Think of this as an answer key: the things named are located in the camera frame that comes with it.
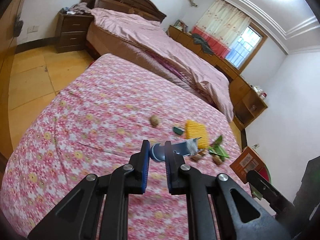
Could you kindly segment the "pink floral bedspread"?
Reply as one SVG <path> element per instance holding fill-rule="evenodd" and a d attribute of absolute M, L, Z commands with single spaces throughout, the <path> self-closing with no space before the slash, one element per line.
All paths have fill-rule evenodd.
<path fill-rule="evenodd" d="M 157 127 L 149 118 L 160 119 Z M 26 130 L 11 155 L 1 188 L 1 210 L 27 236 L 86 175 L 103 176 L 126 164 L 142 142 L 180 142 L 172 128 L 204 124 L 210 141 L 223 136 L 229 159 L 210 155 L 187 164 L 204 174 L 239 178 L 230 164 L 240 148 L 226 117 L 170 81 L 111 54 L 99 58 L 63 89 Z"/>

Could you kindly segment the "small green box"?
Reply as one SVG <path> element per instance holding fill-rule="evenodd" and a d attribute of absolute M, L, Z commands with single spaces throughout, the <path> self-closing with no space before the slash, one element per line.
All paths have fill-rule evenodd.
<path fill-rule="evenodd" d="M 172 131 L 178 135 L 182 135 L 184 133 L 184 130 L 182 128 L 175 126 L 172 128 Z"/>

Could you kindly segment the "pink quilt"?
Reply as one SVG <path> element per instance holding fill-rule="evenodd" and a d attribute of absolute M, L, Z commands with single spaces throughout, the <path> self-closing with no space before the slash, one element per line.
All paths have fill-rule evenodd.
<path fill-rule="evenodd" d="M 112 53 L 162 76 L 234 118 L 229 81 L 219 70 L 170 38 L 157 21 L 94 8 L 87 38 L 99 54 Z"/>

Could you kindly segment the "yellow corrugated foam piece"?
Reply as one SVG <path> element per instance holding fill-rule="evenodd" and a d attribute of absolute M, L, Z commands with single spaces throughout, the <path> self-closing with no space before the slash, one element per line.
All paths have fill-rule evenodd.
<path fill-rule="evenodd" d="M 184 130 L 186 139 L 197 139 L 198 149 L 209 147 L 209 135 L 204 124 L 187 120 Z"/>

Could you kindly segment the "long wooden cabinet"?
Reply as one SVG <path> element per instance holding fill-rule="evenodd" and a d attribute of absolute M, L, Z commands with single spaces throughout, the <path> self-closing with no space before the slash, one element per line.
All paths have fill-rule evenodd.
<path fill-rule="evenodd" d="M 230 63 L 215 55 L 205 53 L 201 45 L 195 44 L 189 34 L 178 30 L 172 25 L 168 28 L 167 33 L 173 40 L 191 50 L 227 77 L 231 102 L 234 106 L 233 122 L 240 130 L 249 126 L 267 109 L 267 104 L 260 95 L 240 76 L 240 72 L 232 67 Z"/>

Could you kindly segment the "window with bars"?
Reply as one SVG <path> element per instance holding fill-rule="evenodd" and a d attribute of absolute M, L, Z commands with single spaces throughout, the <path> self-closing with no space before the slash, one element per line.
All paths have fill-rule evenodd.
<path fill-rule="evenodd" d="M 250 23 L 245 31 L 233 43 L 231 51 L 223 60 L 235 72 L 241 73 L 260 50 L 267 35 L 254 23 Z"/>

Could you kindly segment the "dark wooden bed headboard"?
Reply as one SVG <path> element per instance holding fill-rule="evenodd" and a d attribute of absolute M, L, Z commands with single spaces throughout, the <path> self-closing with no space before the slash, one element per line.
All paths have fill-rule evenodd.
<path fill-rule="evenodd" d="M 103 8 L 124 12 L 126 14 L 136 14 L 146 20 L 163 22 L 166 14 L 157 9 L 150 0 L 81 0 L 90 9 Z"/>

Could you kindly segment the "green leaf wrapper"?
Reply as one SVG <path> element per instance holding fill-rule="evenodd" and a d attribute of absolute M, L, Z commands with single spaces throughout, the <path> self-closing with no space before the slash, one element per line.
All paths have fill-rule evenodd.
<path fill-rule="evenodd" d="M 220 159 L 224 161 L 226 158 L 229 158 L 229 154 L 222 147 L 222 142 L 223 142 L 223 136 L 220 135 L 213 143 L 210 144 L 210 146 L 208 147 L 208 152 L 211 155 L 219 156 Z"/>

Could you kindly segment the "dark clothes on cabinet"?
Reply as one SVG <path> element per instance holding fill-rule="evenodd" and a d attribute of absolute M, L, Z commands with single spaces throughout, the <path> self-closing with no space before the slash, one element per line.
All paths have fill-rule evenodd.
<path fill-rule="evenodd" d="M 191 38 L 193 39 L 194 44 L 200 45 L 201 49 L 204 53 L 209 54 L 209 55 L 214 55 L 214 52 L 210 48 L 208 42 L 199 34 L 193 33 L 191 35 Z"/>

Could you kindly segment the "orange cardboard box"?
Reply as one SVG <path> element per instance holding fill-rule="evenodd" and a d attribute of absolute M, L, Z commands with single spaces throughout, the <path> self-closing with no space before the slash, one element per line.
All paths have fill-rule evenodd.
<path fill-rule="evenodd" d="M 240 178 L 240 180 L 247 183 L 247 173 L 251 170 L 259 172 L 266 166 L 263 159 L 257 154 L 257 152 L 250 148 L 245 147 L 242 153 L 230 164 L 230 168 Z"/>

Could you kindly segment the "floral red-hem curtain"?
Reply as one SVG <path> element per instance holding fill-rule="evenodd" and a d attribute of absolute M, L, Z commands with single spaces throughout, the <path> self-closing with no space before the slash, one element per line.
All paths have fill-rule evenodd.
<path fill-rule="evenodd" d="M 215 0 L 196 22 L 192 33 L 200 35 L 213 53 L 224 59 L 252 19 L 224 0 Z"/>

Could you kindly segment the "dark wooden nightstand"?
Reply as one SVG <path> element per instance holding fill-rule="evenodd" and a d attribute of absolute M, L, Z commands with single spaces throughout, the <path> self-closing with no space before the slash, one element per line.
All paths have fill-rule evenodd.
<path fill-rule="evenodd" d="M 58 21 L 55 31 L 57 53 L 84 50 L 86 36 L 92 15 L 71 15 L 65 12 L 58 13 Z"/>

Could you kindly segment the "brown nut shell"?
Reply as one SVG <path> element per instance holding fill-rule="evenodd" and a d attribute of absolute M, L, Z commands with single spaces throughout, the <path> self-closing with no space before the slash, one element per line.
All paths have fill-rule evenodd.
<path fill-rule="evenodd" d="M 157 127 L 159 124 L 160 124 L 160 119 L 158 116 L 156 115 L 152 115 L 150 118 L 149 118 L 149 121 L 150 121 L 150 125 L 152 127 Z"/>

